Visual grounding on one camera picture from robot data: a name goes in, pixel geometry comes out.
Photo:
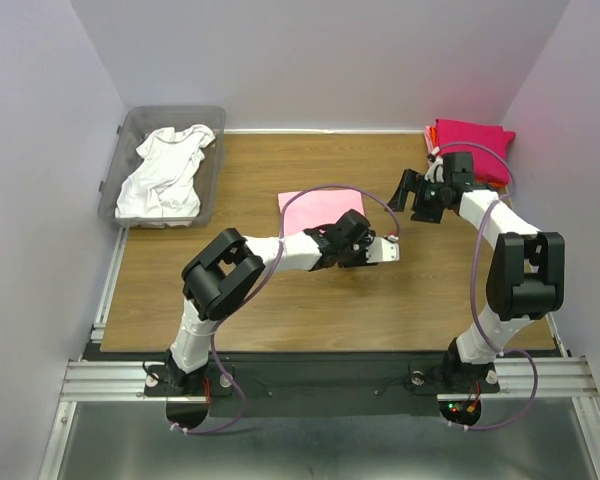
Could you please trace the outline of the light pink t-shirt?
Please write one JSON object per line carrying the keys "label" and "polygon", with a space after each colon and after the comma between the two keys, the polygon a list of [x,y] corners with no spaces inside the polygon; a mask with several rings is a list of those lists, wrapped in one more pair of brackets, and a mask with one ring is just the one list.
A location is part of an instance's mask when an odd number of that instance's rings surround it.
{"label": "light pink t-shirt", "polygon": [[362,195],[351,189],[316,190],[302,195],[286,209],[284,235],[332,224],[349,210],[364,214]]}

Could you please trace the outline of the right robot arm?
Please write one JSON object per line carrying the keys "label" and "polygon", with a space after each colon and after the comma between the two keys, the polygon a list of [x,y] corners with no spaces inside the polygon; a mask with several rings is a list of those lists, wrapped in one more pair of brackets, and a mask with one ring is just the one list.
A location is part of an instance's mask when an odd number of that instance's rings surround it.
{"label": "right robot arm", "polygon": [[412,220],[425,223],[451,210],[477,229],[478,245],[493,251],[486,304],[471,309],[472,325],[451,341],[436,372],[450,391],[494,383],[492,364],[510,340],[564,301],[563,236],[524,221],[495,187],[477,180],[473,166],[471,153],[452,152],[425,174],[406,169],[389,201],[392,211],[410,208]]}

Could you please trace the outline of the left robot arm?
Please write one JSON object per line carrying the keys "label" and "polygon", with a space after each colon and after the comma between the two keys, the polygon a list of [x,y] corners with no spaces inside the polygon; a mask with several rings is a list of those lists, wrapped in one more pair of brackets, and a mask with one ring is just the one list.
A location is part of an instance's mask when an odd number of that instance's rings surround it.
{"label": "left robot arm", "polygon": [[349,210],[336,222],[277,237],[222,231],[183,269],[183,314],[166,360],[168,385],[195,392],[209,362],[218,325],[258,291],[256,284],[276,272],[312,272],[394,261],[391,241],[377,236],[367,218]]}

